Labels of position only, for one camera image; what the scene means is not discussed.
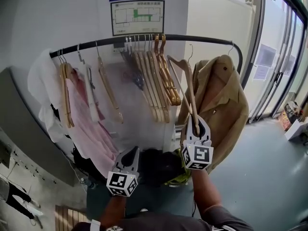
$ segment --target tan coat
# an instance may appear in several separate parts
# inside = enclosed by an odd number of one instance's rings
[[[193,72],[193,92],[197,113],[211,129],[214,148],[211,172],[234,148],[247,122],[249,108],[239,75],[229,56],[223,55],[211,61],[203,60],[196,64]],[[185,96],[190,104],[188,91]],[[185,124],[188,109],[182,103],[178,124]],[[181,144],[185,128],[181,134]]]

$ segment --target forearm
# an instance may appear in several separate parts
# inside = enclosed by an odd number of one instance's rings
[[[101,225],[109,228],[125,217],[126,197],[113,196],[100,218]]]
[[[208,208],[220,205],[220,194],[206,170],[192,170],[194,199],[202,215]]]

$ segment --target person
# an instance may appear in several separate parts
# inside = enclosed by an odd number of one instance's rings
[[[202,220],[158,214],[149,211],[140,212],[133,218],[125,218],[126,198],[113,196],[103,215],[98,220],[100,231],[252,231],[252,227],[234,217],[221,205],[217,188],[211,182],[205,170],[192,170],[194,199]],[[89,231],[90,223],[81,222],[72,231]]]
[[[7,180],[0,177],[0,199],[6,202],[9,206],[13,207],[14,209],[18,210],[20,213],[24,214],[25,216],[29,217],[29,219],[34,220],[42,229],[42,224],[38,218],[38,216],[34,216],[30,211],[28,211],[25,207],[23,207],[14,197],[18,196],[21,197],[28,203],[31,203],[33,206],[40,208],[39,203],[32,200],[30,196],[23,191],[19,190],[13,184],[8,182]]]

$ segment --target blue-gray floor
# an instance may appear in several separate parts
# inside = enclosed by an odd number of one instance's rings
[[[268,119],[247,125],[210,177],[224,206],[256,231],[286,231],[308,216],[307,158],[305,147],[287,141],[280,124]],[[191,184],[180,189],[138,186],[127,213],[147,207],[190,216],[192,189]],[[108,199],[105,187],[88,190],[89,217],[98,218]]]

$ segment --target black and white marker cube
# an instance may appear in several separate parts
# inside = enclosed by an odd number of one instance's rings
[[[186,168],[203,170],[212,163],[213,147],[197,144],[185,144],[182,156]]]
[[[138,183],[135,175],[109,171],[107,188],[114,195],[130,197]]]

